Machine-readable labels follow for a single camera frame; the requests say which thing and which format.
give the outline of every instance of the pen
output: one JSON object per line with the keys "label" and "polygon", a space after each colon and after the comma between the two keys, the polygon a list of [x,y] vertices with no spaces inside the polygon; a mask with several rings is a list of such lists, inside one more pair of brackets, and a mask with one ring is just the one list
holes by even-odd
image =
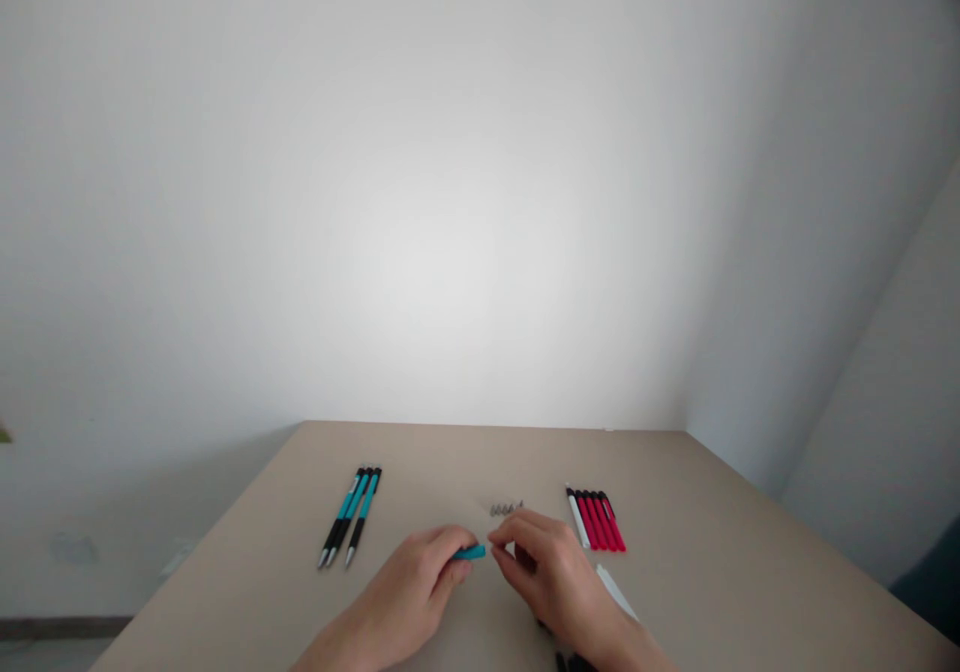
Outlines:
{"label": "pen", "polygon": [[580,517],[580,510],[577,509],[577,499],[573,495],[570,485],[567,485],[567,499],[570,502],[570,511],[573,512],[573,521],[577,523],[577,532],[580,533],[580,544],[584,549],[590,549],[590,538],[587,537],[587,530],[584,529],[583,519]]}
{"label": "pen", "polygon": [[343,516],[343,523],[340,525],[340,529],[337,530],[337,536],[333,540],[333,547],[330,548],[330,556],[327,557],[327,567],[333,564],[333,558],[337,556],[337,550],[340,548],[340,545],[343,544],[343,538],[347,536],[347,530],[350,529],[350,522],[353,521],[353,513],[357,511],[357,505],[360,504],[360,498],[363,497],[363,491],[367,488],[367,480],[370,479],[372,472],[373,470],[369,467],[363,471],[363,477],[360,478],[360,486],[357,487],[356,494],[353,495],[353,499],[350,500],[347,513]]}
{"label": "pen", "polygon": [[573,494],[577,498],[577,506],[580,508],[580,518],[583,520],[583,526],[587,528],[587,539],[590,540],[590,549],[600,549],[597,545],[597,536],[593,531],[593,524],[590,522],[590,513],[587,512],[587,505],[583,501],[583,492],[577,490]]}
{"label": "pen", "polygon": [[607,536],[603,533],[603,527],[600,526],[600,514],[597,512],[597,506],[594,504],[590,492],[583,493],[583,501],[586,502],[587,509],[590,511],[593,533],[597,536],[597,543],[600,545],[600,549],[605,550],[607,549]]}
{"label": "pen", "polygon": [[333,521],[333,527],[330,528],[330,534],[327,535],[327,541],[323,543],[323,552],[320,554],[320,562],[317,564],[317,569],[323,567],[323,563],[327,559],[327,555],[330,554],[330,545],[333,544],[333,541],[337,538],[337,532],[340,531],[340,525],[343,524],[343,515],[347,511],[347,507],[350,506],[350,499],[353,497],[353,493],[357,489],[357,483],[360,481],[360,475],[363,474],[363,467],[357,470],[357,474],[353,478],[353,484],[350,485],[350,489],[347,490],[347,497],[343,500],[343,505],[340,507],[340,512],[337,514],[337,518]]}
{"label": "pen", "polygon": [[607,547],[611,552],[617,551],[617,540],[613,537],[613,531],[610,529],[610,522],[607,519],[607,512],[603,509],[600,502],[600,496],[596,492],[590,493],[590,499],[594,507],[597,508],[597,517],[600,518],[600,527],[603,529],[603,536],[607,538]]}
{"label": "pen", "polygon": [[626,552],[627,545],[624,544],[623,536],[620,534],[620,527],[617,525],[617,516],[613,513],[613,505],[610,504],[610,499],[607,497],[606,492],[600,493],[600,508],[603,510],[604,514],[607,515],[607,521],[610,523],[610,529],[613,530],[613,536],[617,540],[617,547],[620,548],[621,552]]}
{"label": "pen", "polygon": [[350,566],[350,560],[353,559],[353,553],[357,551],[357,545],[360,544],[360,535],[363,534],[363,523],[367,521],[367,513],[370,511],[370,502],[377,493],[377,483],[383,478],[383,470],[377,467],[373,471],[373,477],[370,478],[370,489],[367,490],[367,497],[363,500],[363,507],[360,508],[360,516],[357,517],[357,524],[353,528],[353,536],[350,538],[350,547],[347,549],[347,563],[344,569]]}

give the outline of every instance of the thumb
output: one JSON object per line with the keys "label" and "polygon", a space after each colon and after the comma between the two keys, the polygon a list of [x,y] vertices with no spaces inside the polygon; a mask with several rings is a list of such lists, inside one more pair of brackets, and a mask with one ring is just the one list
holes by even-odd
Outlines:
{"label": "thumb", "polygon": [[433,588],[433,594],[430,595],[430,604],[442,613],[447,607],[447,602],[450,601],[450,595],[453,594],[453,590],[456,589],[457,585],[463,582],[472,571],[473,564],[469,560],[452,560],[448,562],[444,566],[443,571],[440,572],[437,584]]}

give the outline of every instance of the small metal part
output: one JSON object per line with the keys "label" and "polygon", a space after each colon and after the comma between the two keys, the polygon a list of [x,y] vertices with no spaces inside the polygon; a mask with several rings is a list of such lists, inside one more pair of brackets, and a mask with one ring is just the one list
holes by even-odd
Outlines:
{"label": "small metal part", "polygon": [[518,509],[523,507],[523,500],[520,500],[520,504],[514,504],[513,502],[507,504],[495,504],[490,507],[490,516],[496,517],[498,515],[506,516],[511,512],[515,512]]}

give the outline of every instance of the finger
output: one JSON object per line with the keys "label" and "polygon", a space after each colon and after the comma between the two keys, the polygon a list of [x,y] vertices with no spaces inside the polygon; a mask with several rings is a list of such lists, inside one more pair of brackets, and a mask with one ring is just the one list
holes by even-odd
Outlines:
{"label": "finger", "polygon": [[446,528],[446,525],[440,525],[439,527],[431,527],[430,529],[420,530],[419,532],[414,532],[407,539],[411,542],[417,542],[419,544],[427,544],[435,540],[441,532]]}
{"label": "finger", "polygon": [[430,606],[436,609],[440,614],[447,607],[450,601],[450,595],[473,571],[473,563],[470,560],[451,560],[444,566],[437,579],[437,584],[430,595]]}
{"label": "finger", "polygon": [[498,547],[516,542],[535,560],[543,561],[547,558],[550,535],[523,517],[510,516],[502,525],[488,534],[487,539]]}
{"label": "finger", "polygon": [[459,525],[447,525],[441,528],[440,533],[428,543],[427,559],[440,569],[462,547],[473,547],[477,544],[477,537],[470,530]]}
{"label": "finger", "polygon": [[521,545],[513,546],[513,558],[530,574],[537,571],[537,561]]}
{"label": "finger", "polygon": [[535,609],[537,587],[533,575],[527,572],[503,547],[494,547],[491,552],[500,567],[503,578],[517,591],[530,609]]}
{"label": "finger", "polygon": [[560,520],[554,519],[553,517],[547,517],[546,515],[542,515],[539,512],[534,512],[532,509],[528,509],[526,507],[519,507],[518,509],[514,510],[510,516],[525,519],[534,527],[539,527],[545,532],[555,530],[557,525],[563,524],[563,522]]}

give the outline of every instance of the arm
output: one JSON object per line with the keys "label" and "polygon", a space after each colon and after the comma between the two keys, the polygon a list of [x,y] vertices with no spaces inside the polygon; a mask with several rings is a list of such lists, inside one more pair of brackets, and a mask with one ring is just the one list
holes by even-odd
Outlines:
{"label": "arm", "polygon": [[375,672],[413,655],[436,633],[453,590],[473,569],[451,560],[477,543],[463,527],[410,535],[357,600],[314,638],[292,672]]}
{"label": "arm", "polygon": [[[676,670],[650,632],[610,596],[563,522],[519,509],[489,539],[500,571],[537,619],[594,667]],[[506,550],[510,542],[516,557]]]}

